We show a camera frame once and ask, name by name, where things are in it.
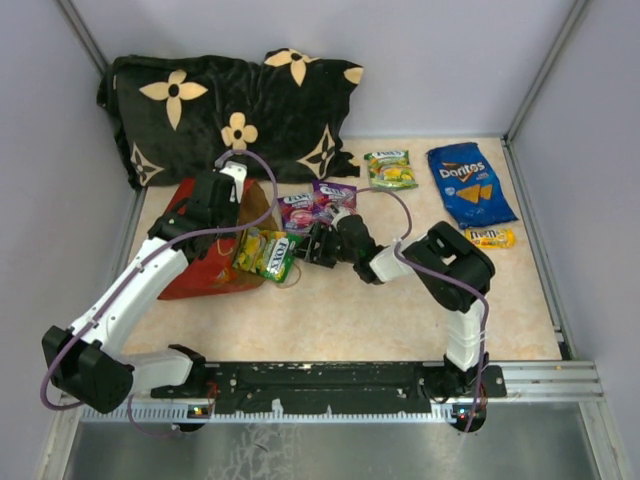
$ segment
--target snack bag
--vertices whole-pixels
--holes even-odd
[[[301,240],[298,235],[251,227],[244,231],[233,267],[282,283],[291,270],[293,251]]]
[[[407,150],[367,153],[364,159],[369,162],[369,183],[372,187],[402,190],[418,186]]]
[[[278,199],[285,232],[306,235],[313,225],[313,194],[301,193]]]
[[[489,228],[487,230],[466,229],[464,236],[480,248],[511,248],[516,244],[516,235],[510,228]]]
[[[444,206],[460,229],[518,219],[477,143],[434,148],[427,152],[427,160]]]
[[[313,216],[315,220],[331,223],[332,215],[327,212],[331,204],[346,207],[351,213],[356,213],[357,188],[339,183],[320,182],[313,180]]]

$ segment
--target yellow candy package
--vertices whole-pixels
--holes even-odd
[[[301,239],[286,232],[251,227],[244,231],[233,267],[282,283],[291,270],[293,251]]]
[[[516,235],[510,228],[468,228],[464,236],[479,248],[511,248],[516,244]]]
[[[418,186],[407,150],[371,152],[364,159],[369,164],[369,183],[372,187],[402,190]]]

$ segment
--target red bag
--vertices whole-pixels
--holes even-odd
[[[191,196],[195,180],[183,180],[165,212],[168,212],[182,199]],[[269,208],[264,190],[255,180],[244,184],[242,203],[238,215],[238,225],[249,223]],[[277,230],[273,216],[258,225],[266,230]],[[178,275],[160,294],[161,300],[218,295],[221,293],[243,292],[259,287],[265,278],[249,272],[235,270],[233,259],[240,244],[242,234],[236,238],[222,238],[216,241],[203,259],[194,260],[187,269]]]

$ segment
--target white wall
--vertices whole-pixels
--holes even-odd
[[[640,475],[640,3],[594,0],[516,140],[578,354]]]
[[[361,63],[346,135],[503,134],[572,0],[75,0],[106,56]]]
[[[52,419],[40,340],[105,288],[132,191],[99,76],[54,2],[0,2],[0,43],[0,479],[17,480]]]

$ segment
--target wooden board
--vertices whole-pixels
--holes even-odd
[[[435,147],[476,141],[496,170],[509,204],[519,215],[511,179],[497,138],[351,139],[345,150],[362,165],[360,178],[333,179],[368,186],[363,155],[408,149],[420,187],[400,192],[409,205],[413,237],[446,219],[425,153]],[[164,211],[177,187],[147,192],[133,245]],[[270,186],[265,186],[267,197]],[[310,192],[310,185],[280,185],[281,195]],[[406,229],[402,209],[387,195],[358,197],[358,211],[378,243],[389,244]],[[497,269],[488,296],[491,313],[487,345],[494,360],[552,360],[560,352],[524,225],[509,225],[517,244],[489,250]],[[445,311],[415,276],[380,286],[366,285],[350,265],[329,270],[299,262],[302,278],[282,290],[265,283],[251,292],[186,300],[156,301],[131,336],[125,353],[180,343],[219,361],[438,360],[446,348]]]

